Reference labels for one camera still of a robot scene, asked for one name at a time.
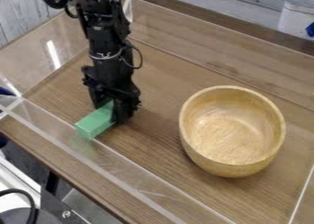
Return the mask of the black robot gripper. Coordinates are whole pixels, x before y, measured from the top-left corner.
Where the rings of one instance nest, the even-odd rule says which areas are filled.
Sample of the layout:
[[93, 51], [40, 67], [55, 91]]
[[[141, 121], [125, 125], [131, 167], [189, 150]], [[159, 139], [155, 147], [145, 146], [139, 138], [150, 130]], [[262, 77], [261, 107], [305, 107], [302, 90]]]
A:
[[131, 51], [119, 51], [114, 55], [90, 52], [94, 65], [85, 65], [83, 84], [89, 88], [95, 108], [114, 101], [114, 119], [125, 124], [133, 117], [141, 104], [141, 89], [133, 82], [134, 66]]

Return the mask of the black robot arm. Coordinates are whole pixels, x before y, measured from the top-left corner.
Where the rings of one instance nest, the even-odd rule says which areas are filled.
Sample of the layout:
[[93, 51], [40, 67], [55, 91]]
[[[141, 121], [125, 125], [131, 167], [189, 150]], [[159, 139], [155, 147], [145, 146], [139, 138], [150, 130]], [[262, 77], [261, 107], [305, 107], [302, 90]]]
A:
[[133, 74], [142, 68], [134, 61], [141, 50], [127, 39], [130, 21], [122, 0], [43, 0], [81, 22], [89, 40], [91, 65], [82, 67], [83, 84], [89, 87], [95, 107], [113, 103], [113, 119], [125, 123], [141, 106], [141, 89]]

